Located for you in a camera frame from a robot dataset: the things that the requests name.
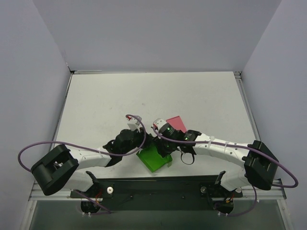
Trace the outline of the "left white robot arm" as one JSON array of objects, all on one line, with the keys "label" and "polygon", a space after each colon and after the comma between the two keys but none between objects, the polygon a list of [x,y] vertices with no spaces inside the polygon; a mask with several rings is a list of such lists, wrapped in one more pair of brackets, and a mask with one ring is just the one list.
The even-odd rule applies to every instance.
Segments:
[{"label": "left white robot arm", "polygon": [[80,172],[81,169],[114,166],[131,150],[148,147],[152,139],[153,136],[145,133],[143,128],[134,131],[124,129],[103,146],[107,154],[70,150],[64,144],[59,144],[32,166],[31,173],[46,196],[69,188],[93,197],[98,193],[97,180],[91,173]]}]

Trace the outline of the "green paper box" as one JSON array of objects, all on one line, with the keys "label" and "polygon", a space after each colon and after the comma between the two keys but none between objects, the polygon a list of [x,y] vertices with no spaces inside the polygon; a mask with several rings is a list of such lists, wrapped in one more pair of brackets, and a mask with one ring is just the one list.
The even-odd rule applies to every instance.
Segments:
[{"label": "green paper box", "polygon": [[154,144],[151,144],[150,146],[138,151],[136,155],[146,166],[146,168],[152,173],[156,172],[164,165],[170,167],[173,161],[170,155],[162,157],[158,153],[158,149]]}]

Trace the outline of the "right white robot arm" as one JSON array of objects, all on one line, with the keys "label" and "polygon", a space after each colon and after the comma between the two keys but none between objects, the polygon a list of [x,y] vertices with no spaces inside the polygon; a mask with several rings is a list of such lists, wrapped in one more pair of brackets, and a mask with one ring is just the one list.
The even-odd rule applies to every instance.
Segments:
[{"label": "right white robot arm", "polygon": [[182,132],[162,119],[153,123],[153,130],[160,148],[166,153],[179,150],[193,157],[210,156],[237,165],[239,170],[221,171],[219,174],[217,183],[227,191],[249,185],[270,190],[273,186],[278,160],[261,141],[237,144],[195,130]]}]

